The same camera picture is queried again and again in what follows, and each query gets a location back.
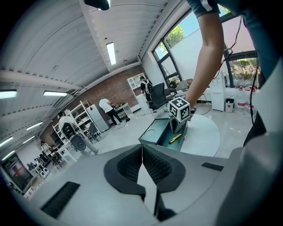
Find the plastic bottle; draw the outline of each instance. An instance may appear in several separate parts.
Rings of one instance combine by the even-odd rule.
[[[250,87],[250,92],[251,91],[252,91],[252,101],[253,101],[254,97],[256,96],[256,87],[254,87],[253,90]],[[250,106],[250,99],[249,98],[248,98],[247,104],[246,104],[245,116],[251,117],[251,106]],[[254,107],[253,104],[252,104],[252,116],[253,117],[256,116],[256,108]]]
[[[234,108],[234,112],[240,115],[244,114],[246,108],[247,96],[245,91],[243,90],[243,87],[239,86],[235,99],[236,99],[236,105]]]

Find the black and white cube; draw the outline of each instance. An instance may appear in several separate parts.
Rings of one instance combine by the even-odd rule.
[[[169,102],[168,110],[179,122],[191,116],[190,103],[180,97]]]

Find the brick wall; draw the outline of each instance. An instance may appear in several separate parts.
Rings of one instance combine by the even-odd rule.
[[[120,72],[84,92],[74,101],[69,103],[63,110],[72,110],[80,104],[80,101],[86,100],[90,105],[95,104],[98,107],[100,97],[105,97],[106,99],[112,101],[114,104],[126,102],[129,103],[130,107],[134,107],[138,104],[138,102],[127,82],[127,79],[141,73],[145,74],[145,71],[141,65]],[[104,119],[109,119],[108,115],[105,114],[104,111],[101,110],[101,108],[98,107],[98,110],[100,111]],[[57,122],[57,119],[51,122],[40,136],[40,139],[44,140],[49,145],[54,144],[54,141],[50,137],[50,134],[53,131],[52,125],[56,125]]]

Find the sky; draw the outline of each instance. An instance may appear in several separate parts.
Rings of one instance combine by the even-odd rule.
[[[220,10],[219,16],[223,16],[225,14],[225,11],[220,7],[219,10]],[[183,28],[185,37],[187,37],[188,35],[199,29],[199,23],[194,13],[190,13],[188,16],[186,16],[186,18],[183,19],[179,23],[179,25]],[[162,53],[161,48],[157,48],[156,53],[161,59],[167,52]]]

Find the yellow marker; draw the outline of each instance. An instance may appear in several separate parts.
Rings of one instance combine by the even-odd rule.
[[[168,143],[172,144],[175,140],[177,140],[179,137],[181,137],[182,134],[178,134],[177,136],[175,136],[172,140],[170,140]]]

